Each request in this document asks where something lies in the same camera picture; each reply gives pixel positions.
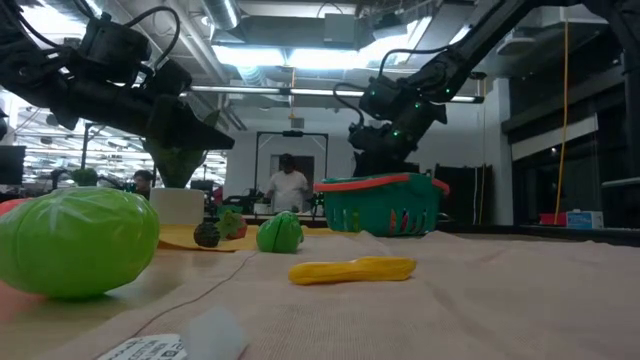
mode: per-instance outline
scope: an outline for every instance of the teal basket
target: teal basket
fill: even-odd
[[[400,236],[435,229],[440,198],[449,193],[449,186],[429,176],[407,173],[326,179],[315,190],[324,193],[331,230]]]

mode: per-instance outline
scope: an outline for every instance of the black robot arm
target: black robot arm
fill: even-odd
[[[106,13],[90,16],[75,49],[38,34],[15,0],[0,0],[0,85],[35,106],[50,108],[58,123],[71,130],[84,118],[167,147],[232,148],[233,139],[199,121],[179,100],[191,85],[186,70],[172,60],[158,69],[143,64],[150,57],[149,40],[131,25],[111,22]],[[51,49],[40,49],[25,27]],[[140,73],[145,80],[134,86]]]
[[[382,74],[370,79],[360,109],[391,123],[380,129],[351,126],[349,141],[363,150],[355,175],[395,171],[434,121],[446,124],[445,106],[437,103],[451,100],[473,68],[531,10],[577,4],[606,19],[625,50],[640,58],[638,0],[500,0],[465,38],[444,48],[417,73],[397,81]]]

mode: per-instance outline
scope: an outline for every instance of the red basket rim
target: red basket rim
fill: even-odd
[[[366,180],[358,180],[358,181],[349,181],[343,183],[335,183],[335,184],[315,184],[313,186],[314,190],[317,192],[340,192],[340,191],[354,191],[354,190],[364,190],[371,189],[375,187],[380,187],[393,183],[402,183],[409,182],[410,180],[409,174],[398,174],[398,175],[389,175],[382,176],[373,179]],[[440,181],[438,179],[431,179],[431,183],[442,189],[445,195],[449,195],[451,189],[449,185]]]

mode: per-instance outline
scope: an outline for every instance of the white box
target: white box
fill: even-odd
[[[602,211],[568,211],[567,227],[571,229],[602,229],[604,227]]]

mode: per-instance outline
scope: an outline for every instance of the yellow mat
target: yellow mat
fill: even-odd
[[[220,241],[218,246],[214,248],[205,248],[198,246],[193,240],[193,231],[196,229],[195,225],[162,225],[160,227],[160,247],[163,248],[179,248],[179,249],[194,249],[194,250],[207,250],[207,251],[219,251],[219,252],[234,252],[239,250],[255,250],[256,236],[258,235],[258,226],[249,225],[247,228],[247,235],[238,240]],[[327,236],[335,235],[336,232],[331,231],[328,228],[308,228],[302,227],[302,231],[305,236]]]

